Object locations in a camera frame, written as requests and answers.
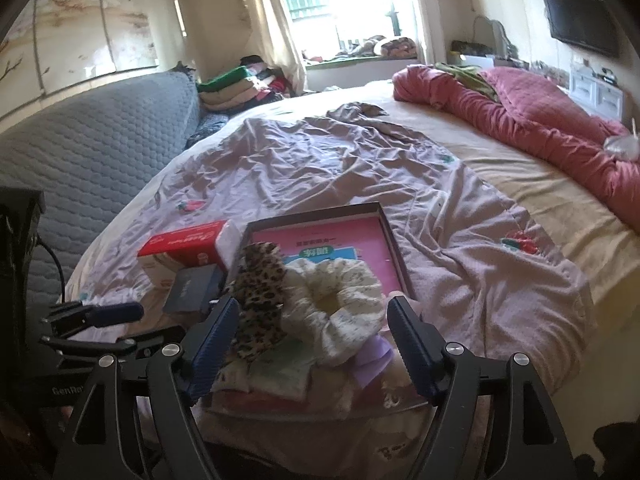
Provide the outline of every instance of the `rolled pink comforter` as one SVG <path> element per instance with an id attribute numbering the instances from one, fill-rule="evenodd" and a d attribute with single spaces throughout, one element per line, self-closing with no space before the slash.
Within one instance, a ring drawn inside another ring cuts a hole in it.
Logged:
<path id="1" fill-rule="evenodd" d="M 607 137 L 626 132 L 624 126 L 590 118 L 553 83 L 531 72 L 496 68 L 482 75 L 502 104 L 424 65 L 394 75 L 394 98 L 454 114 L 485 135 L 546 160 L 640 234 L 640 165 L 616 161 L 602 149 Z"/>

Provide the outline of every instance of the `metal screw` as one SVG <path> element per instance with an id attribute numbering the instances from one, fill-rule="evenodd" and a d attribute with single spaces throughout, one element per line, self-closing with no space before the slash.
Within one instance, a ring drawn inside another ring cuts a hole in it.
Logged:
<path id="1" fill-rule="evenodd" d="M 171 357 L 176 355 L 180 351 L 180 347 L 176 343 L 169 343 L 162 348 L 162 355 Z"/>
<path id="2" fill-rule="evenodd" d="M 115 359 L 113 358 L 112 355 L 103 355 L 100 358 L 100 360 L 98 361 L 98 364 L 102 368 L 108 368 L 109 366 L 111 366 L 113 364 L 114 361 L 115 361 Z"/>
<path id="3" fill-rule="evenodd" d="M 465 347 L 463 347 L 460 343 L 447 343 L 447 352 L 451 355 L 461 355 L 462 352 L 465 351 Z"/>
<path id="4" fill-rule="evenodd" d="M 524 354 L 516 354 L 513 356 L 513 360 L 516 361 L 517 365 L 527 366 L 529 364 L 529 358 Z"/>

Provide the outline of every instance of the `folded green blanket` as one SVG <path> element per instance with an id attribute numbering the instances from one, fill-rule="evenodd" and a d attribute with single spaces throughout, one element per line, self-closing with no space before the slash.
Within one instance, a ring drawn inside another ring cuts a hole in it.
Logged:
<path id="1" fill-rule="evenodd" d="M 479 72 L 482 70 L 479 66 L 458 66 L 436 63 L 435 67 L 438 70 L 451 74 L 456 81 L 462 83 L 465 87 L 469 88 L 469 90 L 480 92 L 482 95 L 491 99 L 491 101 L 500 104 L 500 98 L 494 90 L 494 87 L 489 85 L 489 83 L 479 75 Z"/>
<path id="2" fill-rule="evenodd" d="M 198 92 L 218 92 L 233 83 L 237 83 L 251 76 L 245 66 L 239 66 L 223 75 L 213 78 L 211 81 L 198 85 Z"/>

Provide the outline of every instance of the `curtain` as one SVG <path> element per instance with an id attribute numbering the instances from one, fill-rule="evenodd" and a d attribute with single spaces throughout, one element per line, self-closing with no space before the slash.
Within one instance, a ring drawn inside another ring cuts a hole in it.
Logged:
<path id="1" fill-rule="evenodd" d="M 438 0 L 414 0 L 418 60 L 433 64 L 447 62 L 447 51 Z"/>
<path id="2" fill-rule="evenodd" d="M 279 66 L 297 94 L 306 83 L 302 55 L 291 33 L 291 18 L 284 0 L 244 0 L 252 26 L 252 38 L 260 56 L 271 66 Z"/>

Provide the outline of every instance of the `white dresser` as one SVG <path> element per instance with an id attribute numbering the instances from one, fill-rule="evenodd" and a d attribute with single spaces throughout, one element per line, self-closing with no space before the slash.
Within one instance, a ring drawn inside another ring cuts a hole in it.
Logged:
<path id="1" fill-rule="evenodd" d="M 571 72 L 569 97 L 591 115 L 621 123 L 626 123 L 630 118 L 625 92 L 595 76 Z"/>

